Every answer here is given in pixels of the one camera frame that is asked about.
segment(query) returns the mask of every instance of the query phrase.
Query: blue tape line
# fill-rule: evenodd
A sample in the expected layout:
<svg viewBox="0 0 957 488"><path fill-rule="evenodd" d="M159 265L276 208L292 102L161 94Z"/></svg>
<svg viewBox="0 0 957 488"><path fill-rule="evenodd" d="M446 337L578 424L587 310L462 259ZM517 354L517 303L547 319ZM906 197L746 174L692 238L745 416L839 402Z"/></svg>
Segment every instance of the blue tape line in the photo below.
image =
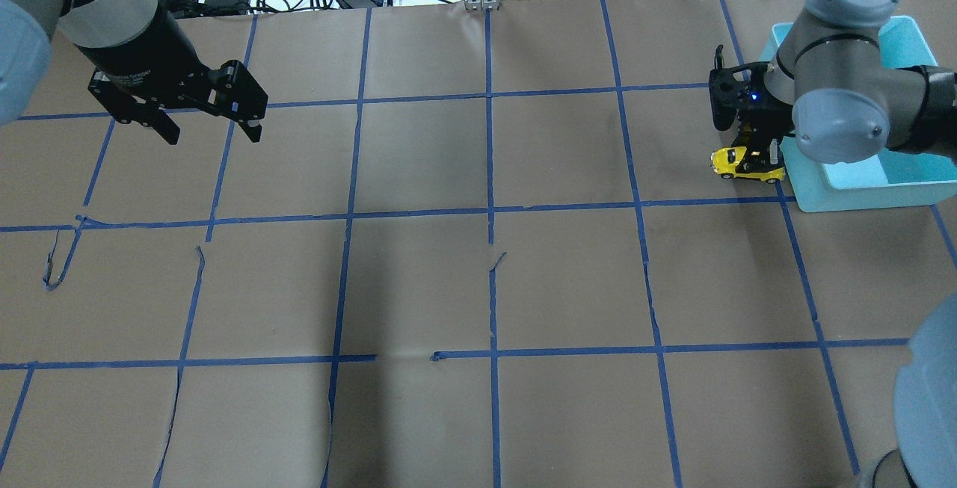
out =
<svg viewBox="0 0 957 488"><path fill-rule="evenodd" d="M322 101L286 101L283 103L269 103L267 109L288 109L290 107L326 107L329 105L355 105L355 99L326 99Z"/></svg>
<svg viewBox="0 0 957 488"><path fill-rule="evenodd" d="M250 57L253 56L253 42L256 41L256 27L259 25L259 15L253 15L253 22L249 26L249 39L246 41L246 53L243 55L242 63L249 67Z"/></svg>
<svg viewBox="0 0 957 488"><path fill-rule="evenodd" d="M516 92L495 92L493 97L529 97L529 96L567 96L572 93L615 92L615 87L568 87L557 90L516 90Z"/></svg>
<svg viewBox="0 0 957 488"><path fill-rule="evenodd" d="M950 232L948 232L947 225L944 223L944 217L941 215L941 210L935 204L930 206L930 212L933 212L934 219L937 220L937 228L941 230L941 236L944 239L944 245L947 246L947 250L950 252L950 260L953 261L954 267L957 268L957 249L954 248L953 238L950 237Z"/></svg>
<svg viewBox="0 0 957 488"><path fill-rule="evenodd" d="M621 87L624 92L640 92L640 90L683 90L688 87L708 87L708 83L680 83L665 85L632 85Z"/></svg>
<svg viewBox="0 0 957 488"><path fill-rule="evenodd" d="M488 244L495 245L495 181L493 175L493 118L492 118L492 10L485 9L485 165L488 198ZM489 284L489 349L491 409L492 409L492 486L502 488L502 423L499 422L499 321L496 315L496 270L505 258L502 253L488 271Z"/></svg>
<svg viewBox="0 0 957 488"><path fill-rule="evenodd" d="M492 365L491 388L492 388L492 484L495 488L502 487L502 424L499 422L499 317L498 312L498 286L496 286L496 274L499 270L499 264L505 258L506 253L502 253L495 265L488 271L488 327L491 332L489 335L489 359Z"/></svg>
<svg viewBox="0 0 957 488"><path fill-rule="evenodd" d="M374 354L239 356L223 359L129 359L129 361L44 361L0 363L0 370L92 370L97 368L178 368L178 366L318 365L324 362L374 362Z"/></svg>
<svg viewBox="0 0 957 488"><path fill-rule="evenodd" d="M787 202L794 202L793 197L786 198ZM652 208L652 206L717 206L725 204L778 204L781 201L779 197L728 197L715 199L679 199L679 200L659 200L642 201L643 208Z"/></svg>
<svg viewBox="0 0 957 488"><path fill-rule="evenodd" d="M828 348L870 348L870 346L906 346L909 339L850 339L850 341L824 341Z"/></svg>
<svg viewBox="0 0 957 488"><path fill-rule="evenodd" d="M338 356L342 352L342 321L345 320L345 292L349 273L349 253L352 246L352 223L355 215L356 182L359 177L359 145L362 143L363 101L366 97L366 68L369 63L369 31L372 29L372 9L366 9L366 29L363 32L362 64L359 68L359 92L356 100L356 129L352 141L352 169L349 174L349 201L346 209L345 240L342 243L342 267L339 269L339 298L336 303L336 329L333 336L332 353ZM321 487L329 485L329 463L332 457L333 426L336 412L336 387L339 382L339 363L332 361L329 370L329 450L326 454L325 471L322 473Z"/></svg>
<svg viewBox="0 0 957 488"><path fill-rule="evenodd" d="M110 145L110 137L113 137L113 128L117 121L110 119L110 125L106 127L106 135L103 137L103 145L99 148L99 157L96 157L96 166L93 167L93 175L90 178L90 184L86 187L86 196L83 197L83 206L90 205L90 199L93 198L93 188L96 186L96 179L99 178L99 169L103 167L103 159L106 157L106 147Z"/></svg>
<svg viewBox="0 0 957 488"><path fill-rule="evenodd" d="M3 472L4 462L7 461L7 453L10 451L10 444L13 442L13 433L16 430L16 423L20 420L20 413L23 412L23 403L27 400L27 392L30 390L30 382L34 379L34 370L27 369L27 375L24 376L23 386L20 387L20 396L16 399L16 407L13 409L13 418L10 418L10 427L7 428L7 437L3 440L3 448L0 448L0 472Z"/></svg>
<svg viewBox="0 0 957 488"><path fill-rule="evenodd" d="M185 330L182 331L182 346L180 348L180 361L184 361L189 352L189 339L192 336L192 322L196 318L196 305L199 304L199 291L203 287L203 270L206 269L206 256L203 254L202 247L196 247L196 253L199 254L199 268L196 270L196 283L192 287L192 297L189 300L189 312L185 319Z"/></svg>
<svg viewBox="0 0 957 488"><path fill-rule="evenodd" d="M573 211L583 209L624 209L635 208L634 202L597 202L591 204L543 204L536 206L498 206L496 213L517 213L524 211Z"/></svg>
<svg viewBox="0 0 957 488"><path fill-rule="evenodd" d="M304 221L339 221L346 219L346 213L329 213L328 215L285 215L273 217L228 217L216 219L219 225L245 225L246 223L298 223Z"/></svg>
<svg viewBox="0 0 957 488"><path fill-rule="evenodd" d="M488 244L495 244L495 182L492 124L492 13L485 11L485 192L488 201Z"/></svg>
<svg viewBox="0 0 957 488"><path fill-rule="evenodd" d="M376 355L249 356L236 359L186 359L184 366L321 365L341 362L374 362Z"/></svg>
<svg viewBox="0 0 957 488"><path fill-rule="evenodd" d="M724 23L727 25L727 31L731 34L731 45L734 46L734 55L738 57L738 65L745 63L745 56L741 53L741 45L738 44L738 34L734 31L734 24L731 22L731 12L727 9L727 2L725 0L718 0L721 2L721 13L724 14Z"/></svg>
<svg viewBox="0 0 957 488"><path fill-rule="evenodd" d="M230 121L230 127L226 130L226 144L223 146L223 157L219 160L219 174L216 175L216 189L212 192L212 206L209 207L209 221L206 221L206 243L212 241L212 229L216 221L216 208L219 206L219 196L223 190L223 179L226 177L226 163L230 158L230 148L233 146L233 130L235 129L235 121Z"/></svg>
<svg viewBox="0 0 957 488"><path fill-rule="evenodd" d="M259 15L253 15L253 22L249 27L249 39L246 39L246 55L243 56L243 64L249 67L249 58L253 54L253 42L256 41L256 26L259 24ZM219 206L219 196L223 190L223 179L226 177L226 163L230 158L230 148L233 146L233 133L236 131L235 121L230 121L230 127L226 130L226 144L223 146L223 157L219 161L219 174L216 175L216 189L212 192L212 205L209 207L209 222L206 226L206 243L212 241L212 230L215 228L216 208Z"/></svg>
<svg viewBox="0 0 957 488"><path fill-rule="evenodd" d="M810 312L810 320L814 325L814 335L817 337L817 344L821 351L821 359L824 362L824 372L828 377L828 386L831 387L831 399L834 400L837 422L840 424L841 434L844 437L844 447L847 450L847 457L851 463L852 473L857 475L861 473L861 465L858 463L858 453L855 450L854 440L852 440L851 437L851 428L847 422L847 415L844 413L844 403L840 397L840 389L837 388L837 377L834 376L834 366L831 365L831 355L828 352L828 344L827 341L824 340L824 330L821 327L820 320L818 320L816 302L814 302L814 296L810 290L810 280L807 278L807 269L804 267L804 257L801 254L801 247L797 242L797 233L794 230L794 223L792 222L792 218L790 218L790 210L787 209L784 192L780 184L777 185L777 192L781 198L781 212L784 215L784 221L787 227L787 237L790 239L790 246L794 252L794 261L796 261L797 271L801 277L801 286L804 288L807 310Z"/></svg>
<svg viewBox="0 0 957 488"><path fill-rule="evenodd" d="M785 202L796 202L794 197L783 197ZM642 201L637 206L652 208L652 206L717 206L727 204L765 204L780 202L774 197L731 197L714 199L683 199ZM561 210L588 210L588 209L625 209L633 208L631 202L598 202L583 204L544 204L535 206L496 206L495 213L518 213L523 211L561 211ZM488 208L450 208L450 209L409 209L400 211L362 211L353 213L354 219L383 219L390 217L426 217L434 215L479 215L488 213ZM240 223L288 223L301 221L339 221L348 218L348 213L328 213L324 215L276 215L263 217L224 217L213 220L215 225L239 225ZM84 217L83 229L181 229L190 226L209 226L208 219L192 221L168 221L155 223L105 223ZM52 232L52 230L74 229L73 225L33 225L33 226L0 226L3 232Z"/></svg>
<svg viewBox="0 0 957 488"><path fill-rule="evenodd" d="M486 208L459 209L411 209L409 211L362 211L353 214L356 219L385 219L389 217L430 217L433 215L479 215L488 213Z"/></svg>
<svg viewBox="0 0 957 488"><path fill-rule="evenodd" d="M50 253L47 253L47 262L45 269L43 270L43 289L46 291L57 290L57 287L63 282L63 279L66 278L67 271L70 270L70 264L73 262L74 253L76 253L76 245L79 245L79 239L83 235L83 226L77 226L75 229L69 228L73 231L73 242L70 244L70 251L66 254L66 260L63 262L63 269L57 277L57 280L50 281L52 274L52 260L54 259L54 252L57 250L57 240L59 239L59 233L61 230L57 230L57 237L54 239L54 246L50 250Z"/></svg>
<svg viewBox="0 0 957 488"><path fill-rule="evenodd" d="M0 226L0 233L3 233L3 232L54 232L55 230L69 230L72 228L74 228L73 225Z"/></svg>
<svg viewBox="0 0 957 488"><path fill-rule="evenodd" d="M621 136L625 146L625 160L628 164L628 177L632 185L632 196L635 198L635 216L637 222L638 243L641 247L642 273L645 280L645 291L648 295L648 314L652 324L652 334L655 337L656 348L662 348L661 332L655 314L655 300L652 295L652 285L648 273L648 243L645 238L644 213L641 209L641 193L638 191L638 182L635 175L635 159L632 155L632 141L628 128L628 114L625 109L625 95L621 86L621 70L618 63L618 52L615 49L615 33L612 30L612 19L609 17L608 4L601 2L602 18L605 21L605 33L608 35L609 54L612 56L612 70L615 72L615 89L618 91L618 114L621 117ZM664 413L665 429L668 434L668 451L671 455L672 475L676 488L683 488L681 481L681 465L677 454L677 437L674 434L674 414L671 407L671 390L668 386L667 366L664 362L664 353L657 353L657 368L659 369L659 384L661 386L661 405Z"/></svg>
<svg viewBox="0 0 957 488"><path fill-rule="evenodd" d="M89 217L78 217L81 226L86 230L114 230L114 229L184 229L190 226L208 226L208 221L170 221L158 223L103 223Z"/></svg>
<svg viewBox="0 0 957 488"><path fill-rule="evenodd" d="M17 121L69 120L70 118L106 118L109 116L109 113L30 114L30 116L16 119Z"/></svg>
<svg viewBox="0 0 957 488"><path fill-rule="evenodd" d="M459 99L479 99L484 93L446 93L440 96L400 96L400 97L373 97L364 99L365 103L409 103L413 101L455 101Z"/></svg>
<svg viewBox="0 0 957 488"><path fill-rule="evenodd" d="M666 353L694 352L753 352L763 350L800 350L818 348L817 342L740 342L728 345L674 345L664 346Z"/></svg>

